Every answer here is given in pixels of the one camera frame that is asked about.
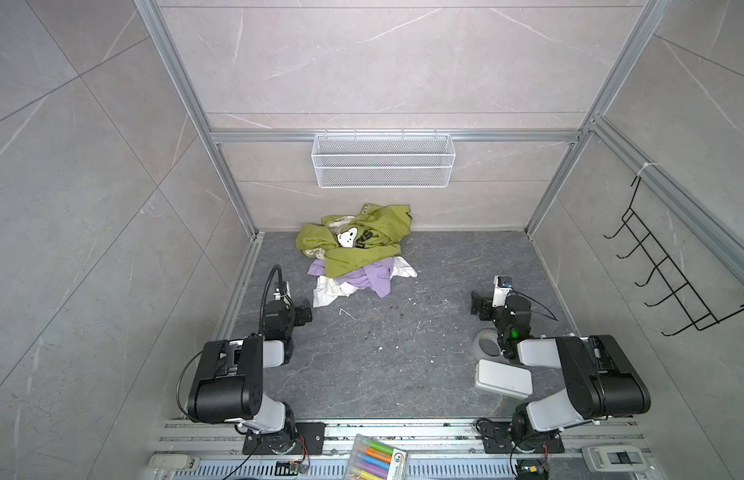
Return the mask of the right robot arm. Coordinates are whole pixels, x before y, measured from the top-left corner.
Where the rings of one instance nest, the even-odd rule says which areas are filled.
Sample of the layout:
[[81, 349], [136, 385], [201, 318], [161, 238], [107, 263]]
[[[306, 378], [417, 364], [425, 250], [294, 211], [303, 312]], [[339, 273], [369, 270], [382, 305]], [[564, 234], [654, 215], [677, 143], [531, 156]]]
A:
[[[492, 323], [497, 357], [478, 351], [478, 389], [521, 400], [508, 421], [480, 418], [477, 433], [488, 453], [560, 453], [561, 431], [610, 417], [648, 412], [648, 387], [611, 335], [537, 338], [531, 332], [532, 298], [511, 290], [471, 294], [470, 312]], [[559, 371], [562, 390], [532, 400], [532, 368]]]

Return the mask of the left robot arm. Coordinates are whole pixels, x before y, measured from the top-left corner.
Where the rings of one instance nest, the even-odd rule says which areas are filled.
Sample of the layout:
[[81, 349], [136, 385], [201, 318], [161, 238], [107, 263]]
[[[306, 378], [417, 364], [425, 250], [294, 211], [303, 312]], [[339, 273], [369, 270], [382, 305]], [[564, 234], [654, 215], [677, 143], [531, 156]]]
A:
[[259, 331], [237, 340], [206, 343], [186, 397], [176, 394], [183, 415], [196, 423], [232, 424], [244, 437], [245, 455], [308, 454], [293, 409], [265, 393], [264, 371], [284, 366], [294, 352], [295, 328], [313, 320], [311, 303], [273, 300], [262, 310]]

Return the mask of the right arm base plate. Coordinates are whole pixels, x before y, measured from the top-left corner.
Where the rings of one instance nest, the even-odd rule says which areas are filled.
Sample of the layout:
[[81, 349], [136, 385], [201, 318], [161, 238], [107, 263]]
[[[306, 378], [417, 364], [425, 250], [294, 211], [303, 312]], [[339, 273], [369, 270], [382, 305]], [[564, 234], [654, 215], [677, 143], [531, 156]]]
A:
[[488, 454], [561, 454], [564, 444], [558, 431], [538, 432], [523, 421], [480, 418], [474, 423]]

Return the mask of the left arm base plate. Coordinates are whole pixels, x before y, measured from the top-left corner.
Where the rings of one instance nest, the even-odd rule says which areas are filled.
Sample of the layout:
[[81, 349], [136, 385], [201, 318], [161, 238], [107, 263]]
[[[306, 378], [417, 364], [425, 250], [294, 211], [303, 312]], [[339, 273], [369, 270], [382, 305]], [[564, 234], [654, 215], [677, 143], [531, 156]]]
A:
[[268, 434], [248, 430], [244, 437], [244, 455], [320, 455], [327, 425], [322, 422], [288, 424], [282, 431]]

